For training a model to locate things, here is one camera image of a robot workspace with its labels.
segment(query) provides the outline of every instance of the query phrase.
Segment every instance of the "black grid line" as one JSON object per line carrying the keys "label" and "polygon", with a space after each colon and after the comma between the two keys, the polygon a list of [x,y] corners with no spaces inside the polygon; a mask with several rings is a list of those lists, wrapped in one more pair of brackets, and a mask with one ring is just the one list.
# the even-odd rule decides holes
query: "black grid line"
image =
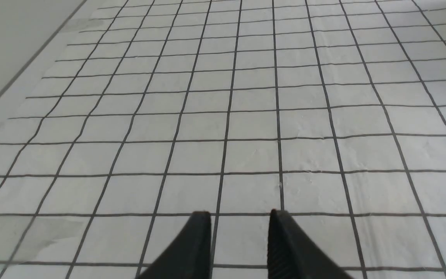
{"label": "black grid line", "polygon": [[[127,49],[125,50],[124,55],[127,53],[127,51],[129,51],[129,47],[130,47],[130,46],[131,46],[131,43],[129,44],[129,46],[128,46]],[[118,63],[117,67],[115,68],[115,72],[118,70],[120,64],[121,64],[121,61]],[[104,88],[104,90],[103,90],[103,93],[107,90],[107,88],[108,88],[109,85],[111,84],[111,81],[112,81],[112,80],[113,80],[113,77],[111,77],[110,80],[108,81],[108,84],[105,86],[105,88]],[[62,159],[62,162],[60,163],[60,166],[58,166],[58,169],[57,169],[55,178],[53,178],[53,180],[52,180],[52,182],[51,182],[51,185],[49,185],[48,189],[47,189],[46,192],[44,193],[44,196],[41,198],[41,201],[39,202],[39,205],[37,206],[36,213],[38,213],[38,212],[41,210],[42,205],[43,205],[43,203],[44,203],[44,200],[45,200],[46,197],[48,196],[49,192],[51,192],[52,187],[55,185],[55,182],[56,182],[56,180],[57,180],[57,178],[58,178],[57,175],[59,175],[59,173],[60,173],[60,171],[61,171],[61,169],[62,169],[62,167],[63,167],[65,161],[67,160],[68,155],[70,154],[72,148],[73,148],[74,145],[75,145],[75,142],[76,142],[76,141],[78,140],[78,138],[82,135],[82,133],[83,133],[83,131],[84,131],[84,129],[85,129],[85,125],[87,124],[87,120],[88,120],[88,118],[89,118],[90,115],[94,112],[94,110],[97,108],[97,106],[99,105],[99,102],[101,102],[102,97],[103,97],[103,96],[101,96],[101,97],[98,98],[98,100],[97,100],[95,106],[94,106],[94,107],[92,108],[92,110],[88,113],[87,117],[85,117],[85,119],[84,119],[84,121],[83,121],[83,124],[82,124],[82,127],[81,127],[81,129],[80,129],[80,133],[79,133],[79,135],[74,139],[74,142],[69,146],[69,148],[68,148],[68,150],[67,150],[67,153],[65,154],[65,156],[64,156],[63,159]],[[105,183],[105,186],[104,186],[104,189],[103,189],[103,193],[102,193],[102,194],[104,194],[104,191],[105,191],[105,188],[106,188],[107,183],[108,183],[108,179],[106,179],[106,183]],[[32,224],[34,223],[35,219],[36,219],[35,217],[32,217],[32,219],[31,219],[30,222],[28,223],[27,227],[25,228],[25,230],[23,231],[22,235],[20,236],[20,239],[18,240],[18,243],[17,243],[16,247],[14,248],[13,252],[11,253],[8,262],[11,262],[11,261],[14,259],[14,257],[15,257],[15,255],[16,255],[18,249],[20,248],[21,244],[23,243],[23,240],[24,240],[25,236],[27,235],[27,232],[29,231],[30,227],[31,227]],[[86,228],[86,231],[87,231],[88,228],[90,227],[90,224],[91,224],[91,222],[92,222],[92,219],[93,219],[93,218],[91,218],[91,220],[89,221],[89,223],[88,223],[88,225],[87,225],[87,228]],[[78,257],[78,253],[79,253],[79,251],[80,251],[80,247],[81,247],[82,245],[83,245],[83,238],[82,238],[82,241],[81,241],[81,243],[80,243],[80,245],[79,245],[79,248],[77,249],[77,253],[76,253],[75,257],[74,257],[74,261],[76,261],[76,258]],[[2,271],[0,272],[0,279],[1,279],[2,276],[5,274],[5,272],[6,272],[6,270],[8,269],[8,267],[9,267],[9,264],[6,263],[5,266],[4,266],[4,268],[2,269]],[[69,278],[69,275],[71,274],[71,270],[72,270],[72,269],[73,269],[73,265],[71,265],[71,267],[69,268],[69,271],[68,271],[68,273],[67,273],[67,279]]]}
{"label": "black grid line", "polygon": [[[279,9],[279,8],[283,8],[283,7],[304,7],[304,5],[289,5],[289,6],[282,6],[282,7],[276,7],[273,9]],[[263,10],[263,9],[271,9],[271,7],[263,7],[263,8],[253,8],[253,9],[243,9],[243,10]],[[439,10],[446,10],[445,8],[440,8],[440,9],[429,9],[429,10],[425,10],[425,11],[439,11]],[[237,11],[237,10],[225,10],[225,11],[212,11],[210,12],[211,14],[215,14],[215,13],[220,13],[220,12],[229,12],[229,11]],[[386,12],[386,14],[410,14],[416,11],[390,11],[390,12]],[[188,12],[188,13],[184,13],[184,14],[205,14],[205,12]],[[366,15],[370,15],[370,14],[380,14],[379,12],[368,12],[368,13],[364,13],[364,14],[347,14],[347,16],[366,16]],[[153,14],[153,15],[123,15],[123,16],[118,16],[117,18],[125,18],[125,17],[158,17],[158,16],[175,16],[175,14]],[[314,15],[311,16],[311,18],[319,18],[319,17],[329,17],[329,16],[344,16],[343,14],[328,14],[328,15]],[[114,19],[115,17],[98,17],[98,18],[94,18],[94,19],[100,19],[103,21],[106,21],[108,19]],[[278,21],[286,21],[288,18],[285,19],[278,19]],[[260,21],[243,21],[243,22],[260,22]],[[163,27],[145,27],[145,28],[163,28]]]}
{"label": "black grid line", "polygon": [[[209,5],[208,5],[208,10],[207,10],[207,13],[206,13],[205,23],[207,23],[207,21],[208,21],[209,9],[211,9],[211,4],[212,4],[212,0],[209,2]],[[191,87],[191,84],[192,84],[192,80],[193,80],[193,77],[194,77],[195,67],[197,65],[197,58],[199,57],[199,52],[200,52],[200,49],[201,49],[202,39],[204,37],[204,31],[205,30],[206,30],[206,25],[204,25],[204,27],[202,28],[202,31],[201,31],[201,37],[199,39],[199,46],[197,47],[197,54],[196,54],[195,59],[194,59],[194,63],[193,63],[193,66],[192,66],[192,73],[190,75],[189,82],[188,82],[188,85],[187,85],[187,90],[185,92],[184,103],[182,104],[182,108],[181,108],[179,116],[178,116],[177,129],[175,131],[175,135],[173,136],[173,143],[172,143],[172,146],[170,148],[170,154],[168,155],[168,160],[166,161],[165,172],[163,173],[163,178],[161,179],[161,185],[160,185],[160,188],[159,188],[158,197],[156,198],[156,204],[154,205],[154,215],[151,218],[151,222],[150,222],[149,228],[147,230],[146,240],[144,242],[144,247],[142,248],[142,253],[141,253],[141,256],[140,256],[140,260],[139,260],[139,264],[138,264],[138,267],[137,267],[136,274],[140,274],[142,264],[144,263],[144,258],[145,258],[146,252],[147,252],[147,247],[149,245],[149,240],[151,238],[151,233],[152,233],[152,230],[153,230],[153,227],[154,227],[154,221],[156,219],[156,215],[155,214],[158,212],[159,204],[160,204],[160,201],[161,201],[161,195],[163,194],[163,188],[165,186],[166,177],[168,175],[168,169],[170,168],[170,163],[171,163],[172,157],[173,157],[173,151],[175,150],[175,144],[176,144],[175,141],[177,140],[178,133],[180,131],[180,124],[181,124],[181,120],[182,120],[182,115],[184,113],[185,105],[187,103],[187,98],[188,98],[189,90],[190,90],[190,87]]]}
{"label": "black grid line", "polygon": [[[343,171],[345,174],[352,173],[446,173],[446,169],[358,169]],[[329,173],[329,174],[340,174],[340,171],[330,171],[330,170],[284,170],[283,173]],[[255,172],[225,172],[223,175],[256,175],[256,174],[278,174],[278,171],[255,171]],[[202,173],[188,173],[188,172],[172,172],[172,173],[159,173],[159,172],[134,172],[134,173],[112,173],[111,175],[104,174],[13,174],[7,176],[8,178],[18,178],[18,177],[69,177],[69,178],[85,178],[85,177],[108,177],[108,176],[140,176],[140,175],[151,175],[151,176],[162,176],[162,175],[172,175],[172,176],[204,176],[204,175],[222,175],[221,172],[202,172]]]}
{"label": "black grid line", "polygon": [[[446,25],[446,23],[438,23],[433,24],[433,26],[441,26]],[[428,26],[428,24],[423,25],[404,25],[404,26],[397,26],[397,27],[420,27],[420,26]],[[162,27],[144,27],[144,29],[148,28],[168,28],[168,26],[162,26]],[[354,28],[353,30],[372,30],[372,29],[384,29],[388,27],[362,27],[362,28]],[[118,28],[118,29],[110,29],[109,31],[118,31],[118,30],[135,30],[135,28]],[[315,30],[317,32],[329,32],[329,31],[348,31],[348,29],[329,29],[329,30]],[[80,33],[87,33],[87,32],[106,32],[106,30],[83,30],[80,31]],[[310,31],[304,31],[304,32],[289,32],[289,33],[277,33],[276,35],[283,35],[283,34],[299,34],[299,33],[310,33]],[[252,36],[271,36],[272,34],[260,34],[260,35],[241,35],[240,37],[252,37]],[[204,39],[217,39],[217,38],[228,38],[228,37],[205,37]],[[193,39],[171,39],[170,41],[175,40],[193,40]]]}
{"label": "black grid line", "polygon": [[[110,25],[108,26],[108,28],[106,29],[106,31],[101,35],[101,38],[105,35],[105,33],[107,32],[107,30],[109,30],[109,28],[113,25],[114,20],[110,23]],[[67,88],[65,88],[65,90],[63,91],[63,93],[58,97],[56,103],[54,104],[54,106],[51,108],[51,110],[46,113],[46,115],[40,120],[39,125],[37,125],[37,129],[36,132],[34,133],[34,135],[27,141],[27,143],[30,143],[39,133],[39,130],[42,127],[42,123],[44,122],[44,119],[49,116],[54,109],[58,106],[58,104],[60,103],[60,101],[62,100],[62,97],[64,96],[65,93],[67,93],[67,91],[69,90],[69,88],[71,87],[71,85],[73,84],[73,82],[75,81],[75,79],[78,77],[78,74],[80,73],[80,71],[83,69],[83,67],[85,66],[85,63],[87,62],[87,60],[85,60],[83,62],[83,64],[81,65],[80,69],[78,70],[78,72],[76,73],[76,75],[72,78],[72,80],[70,81],[70,83],[68,84]],[[2,188],[3,184],[6,182],[7,177],[9,176],[9,174],[11,173],[11,170],[13,169],[13,167],[15,166],[16,161],[18,160],[18,158],[20,157],[20,154],[23,152],[23,150],[27,147],[27,145],[23,145],[23,147],[18,151],[18,153],[15,156],[15,159],[13,160],[13,162],[11,163],[11,166],[9,167],[7,174],[5,175],[5,177],[3,178],[3,180],[0,183],[0,189]]]}
{"label": "black grid line", "polygon": [[283,163],[281,161],[281,129],[280,129],[280,102],[278,94],[278,62],[276,61],[276,19],[274,17],[274,0],[271,0],[273,12],[273,55],[274,55],[274,98],[276,101],[276,136],[278,140],[278,171],[280,172],[280,209],[285,210],[285,194],[283,193]]}
{"label": "black grid line", "polygon": [[[307,0],[304,0],[304,2],[306,4],[307,13],[309,14],[309,6],[307,5]],[[313,44],[314,44],[314,46],[316,46],[316,38],[314,36],[313,23],[310,18],[309,18],[309,25],[311,26],[311,30],[312,30],[311,36],[313,39]],[[335,144],[336,158],[338,161],[338,168],[340,170],[340,175],[342,177],[343,189],[345,191],[345,199],[347,200],[347,207],[348,207],[348,211],[350,214],[350,222],[352,224],[352,232],[354,233],[355,244],[356,244],[356,248],[357,248],[357,255],[359,257],[359,263],[361,265],[362,276],[364,279],[368,279],[368,274],[366,273],[366,264],[364,263],[364,256],[362,253],[361,240],[359,238],[359,232],[357,231],[357,225],[355,222],[355,218],[352,215],[354,213],[354,211],[352,208],[352,201],[350,201],[350,194],[349,194],[349,189],[347,186],[347,178],[345,177],[345,172],[344,172],[343,164],[342,164],[342,158],[340,155],[340,147],[338,146],[338,139],[336,138],[335,124],[333,123],[333,115],[331,114],[331,107],[329,105],[328,90],[327,90],[326,86],[324,85],[324,76],[322,74],[322,69],[320,66],[321,62],[320,62],[319,53],[317,52],[317,49],[315,49],[315,54],[316,54],[317,64],[319,65],[319,66],[317,66],[317,69],[319,71],[321,83],[323,84],[322,89],[324,92],[324,99],[326,101],[326,106],[328,108],[329,126],[331,128],[331,135],[333,136],[333,143]]]}
{"label": "black grid line", "polygon": [[238,23],[237,23],[237,33],[235,39],[235,49],[233,55],[233,70],[232,70],[232,81],[230,83],[230,94],[228,96],[228,109],[226,112],[226,126],[225,126],[225,140],[223,141],[223,154],[221,155],[221,174],[220,182],[218,184],[218,198],[216,200],[216,215],[214,216],[214,226],[213,226],[213,238],[211,240],[211,250],[209,255],[209,278],[213,277],[214,268],[214,257],[216,255],[216,237],[218,236],[218,224],[220,222],[220,210],[221,210],[221,195],[223,194],[223,179],[225,178],[225,164],[226,164],[226,151],[228,146],[228,131],[230,130],[230,111],[232,110],[232,97],[233,97],[233,85],[235,82],[235,68],[237,65],[237,48],[238,48],[238,38],[240,32],[240,18],[242,16],[242,2],[240,0],[239,12],[238,12]]}
{"label": "black grid line", "polygon": [[[397,38],[397,41],[400,43],[400,40],[398,39],[398,37],[397,37],[395,31],[393,30],[393,28],[391,28],[391,24],[390,24],[390,22],[389,22],[388,19],[386,18],[385,14],[383,13],[383,10],[381,9],[381,7],[379,6],[379,4],[377,3],[376,0],[375,0],[375,3],[376,3],[376,5],[377,5],[377,7],[379,8],[379,10],[382,12],[382,15],[383,15],[383,17],[384,17],[386,23],[389,25],[390,29],[392,30],[393,35]],[[340,4],[342,5],[342,9],[343,9],[343,11],[345,12],[345,8],[343,7],[343,4],[341,3],[341,0],[340,0]],[[349,25],[349,27],[350,27],[350,22],[349,22],[348,17],[345,16],[345,18],[346,18],[347,23],[348,23],[348,25]],[[351,31],[351,33],[352,33],[352,37],[354,38],[354,41],[357,42],[357,39],[356,39],[356,37],[355,37],[354,32]],[[410,59],[410,58],[409,58],[409,55],[407,55],[407,53],[405,52],[405,49],[403,48],[402,43],[400,43],[400,47],[403,49],[404,54],[406,55],[407,59]],[[357,50],[358,50],[359,55],[361,56],[361,59],[364,61],[364,57],[363,57],[363,54],[362,54],[362,52],[361,52],[361,49],[358,47]],[[419,73],[417,72],[416,67],[414,67],[414,64],[412,64],[412,62],[411,62],[411,65],[413,66],[414,71],[416,71],[416,73],[417,73],[418,76],[419,76]],[[364,68],[365,68],[365,70],[366,70],[366,74],[367,74],[367,76],[368,76],[368,78],[369,78],[369,81],[372,83],[373,80],[372,80],[371,74],[370,74],[370,72],[369,72],[368,67],[367,67],[366,64],[364,65]],[[376,93],[376,96],[377,96],[377,98],[378,98],[380,104],[382,104],[382,108],[383,108],[383,110],[384,110],[384,114],[385,114],[386,120],[387,120],[388,125],[389,125],[389,127],[390,127],[390,131],[391,131],[391,133],[393,134],[393,140],[395,141],[395,145],[397,146],[397,150],[398,150],[398,153],[399,153],[399,155],[400,155],[400,159],[401,159],[401,161],[402,161],[402,165],[404,166],[404,169],[405,169],[405,170],[408,170],[407,162],[405,161],[405,157],[404,157],[404,155],[403,155],[402,148],[400,147],[400,143],[399,143],[399,141],[398,141],[398,138],[397,138],[397,136],[395,135],[395,131],[394,131],[394,129],[393,129],[393,124],[391,123],[391,120],[390,120],[388,111],[386,110],[386,107],[383,106],[383,100],[382,100],[381,97],[379,96],[379,93],[377,92],[377,89],[376,89],[375,85],[372,84],[372,87],[373,87],[373,90],[374,90],[375,93]],[[407,175],[407,180],[409,181],[409,185],[410,185],[410,187],[411,187],[412,193],[414,194],[414,199],[416,200],[416,203],[417,203],[417,205],[418,205],[418,208],[419,208],[420,212],[423,214],[423,213],[424,213],[423,205],[422,205],[422,203],[421,203],[421,200],[420,200],[420,198],[419,198],[419,195],[417,194],[416,188],[415,188],[415,186],[414,186],[414,182],[412,181],[412,176],[410,175],[409,171],[406,172],[406,175]],[[431,229],[431,227],[430,227],[430,224],[429,224],[428,219],[427,219],[426,217],[424,217],[424,216],[423,216],[423,221],[424,221],[424,224],[425,224],[426,229],[427,229],[427,231],[428,231],[428,235],[430,236],[430,239],[431,239],[432,244],[433,244],[433,246],[434,246],[434,249],[435,249],[435,252],[436,252],[436,254],[437,254],[439,263],[440,263],[442,269],[444,270],[444,273],[445,273],[445,276],[446,276],[446,264],[445,264],[445,261],[444,261],[444,259],[443,259],[443,256],[441,255],[441,251],[440,251],[440,249],[439,249],[439,246],[438,246],[438,244],[437,244],[437,242],[436,242],[435,235],[434,235],[433,232],[432,232],[432,229]]]}

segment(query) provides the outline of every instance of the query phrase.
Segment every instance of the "grid paper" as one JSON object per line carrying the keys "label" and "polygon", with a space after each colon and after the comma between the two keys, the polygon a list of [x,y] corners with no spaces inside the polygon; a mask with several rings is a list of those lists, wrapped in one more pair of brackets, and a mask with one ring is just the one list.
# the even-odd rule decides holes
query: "grid paper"
{"label": "grid paper", "polygon": [[213,279],[266,278],[272,208],[356,279],[446,278],[446,0],[91,18],[0,128],[0,279],[133,278],[195,210]]}

